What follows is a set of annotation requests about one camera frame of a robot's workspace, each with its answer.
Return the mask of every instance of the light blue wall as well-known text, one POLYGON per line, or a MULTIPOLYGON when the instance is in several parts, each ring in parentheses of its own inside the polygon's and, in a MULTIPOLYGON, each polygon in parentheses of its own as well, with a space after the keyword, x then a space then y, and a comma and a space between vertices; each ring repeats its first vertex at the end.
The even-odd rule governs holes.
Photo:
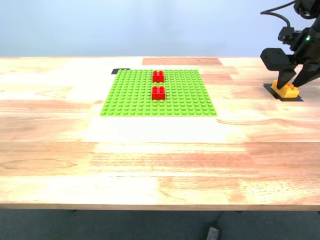
MULTIPOLYGON (((290 0, 8 0, 0 56, 240 56, 283 48, 285 22, 260 15, 290 0)), ((290 6, 278 11, 302 30, 290 6)))

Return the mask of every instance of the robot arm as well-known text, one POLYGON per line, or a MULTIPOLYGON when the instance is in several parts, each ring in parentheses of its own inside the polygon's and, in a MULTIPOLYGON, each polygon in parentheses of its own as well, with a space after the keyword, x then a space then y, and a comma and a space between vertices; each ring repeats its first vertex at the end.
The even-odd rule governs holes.
POLYGON ((266 48, 261 53, 261 59, 270 71, 278 71, 276 88, 284 87, 295 75, 297 65, 303 65, 302 70, 293 81, 295 87, 300 87, 320 77, 320 0, 296 0, 283 6, 269 9, 260 14, 272 15, 284 20, 278 40, 289 45, 293 54, 286 55, 281 48, 266 48), (294 10, 304 19, 316 19, 311 27, 295 31, 284 16, 274 13, 278 9, 294 4, 294 10))

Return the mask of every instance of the table surface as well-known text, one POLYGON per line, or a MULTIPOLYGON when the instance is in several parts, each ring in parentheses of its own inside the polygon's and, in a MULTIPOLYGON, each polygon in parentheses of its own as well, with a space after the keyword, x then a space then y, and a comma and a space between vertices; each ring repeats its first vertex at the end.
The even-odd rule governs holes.
POLYGON ((320 211, 320 81, 282 102, 277 76, 255 57, 0 58, 0 208, 320 211), (218 116, 100 117, 116 68, 198 69, 218 116))

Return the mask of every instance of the lego baseplate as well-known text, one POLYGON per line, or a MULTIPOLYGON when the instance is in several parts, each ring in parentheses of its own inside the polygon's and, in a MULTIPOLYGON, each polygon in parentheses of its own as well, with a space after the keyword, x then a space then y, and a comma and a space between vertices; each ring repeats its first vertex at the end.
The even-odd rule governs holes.
POLYGON ((217 116, 198 70, 119 70, 101 117, 217 116), (153 71, 164 72, 164 83, 153 82, 153 71), (152 100, 152 87, 165 87, 165 100, 152 100))

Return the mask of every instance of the black cable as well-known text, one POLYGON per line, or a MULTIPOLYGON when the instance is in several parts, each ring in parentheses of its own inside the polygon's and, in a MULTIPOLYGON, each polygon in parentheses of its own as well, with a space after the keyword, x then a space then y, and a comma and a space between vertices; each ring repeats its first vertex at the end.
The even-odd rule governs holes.
POLYGON ((282 16, 278 13, 274 13, 273 11, 276 11, 276 10, 279 10, 279 9, 283 9, 283 8, 286 8, 292 4, 294 4, 296 1, 292 1, 292 2, 289 2, 285 5, 282 5, 282 6, 277 6, 277 7, 274 7, 274 8, 271 8, 271 9, 268 9, 268 10, 265 10, 265 11, 262 11, 260 12, 261 15, 271 15, 271 16, 275 16, 277 18, 280 18, 282 19, 283 21, 285 21, 287 27, 291 27, 291 24, 290 24, 290 21, 285 17, 285 16, 282 16))
POLYGON ((215 224, 217 224, 217 223, 218 223, 218 221, 219 221, 219 219, 220 219, 221 215, 222 215, 224 212, 225 212, 225 211, 221 211, 221 212, 219 213, 218 217, 216 217, 216 219, 214 220, 214 223, 215 223, 215 224))

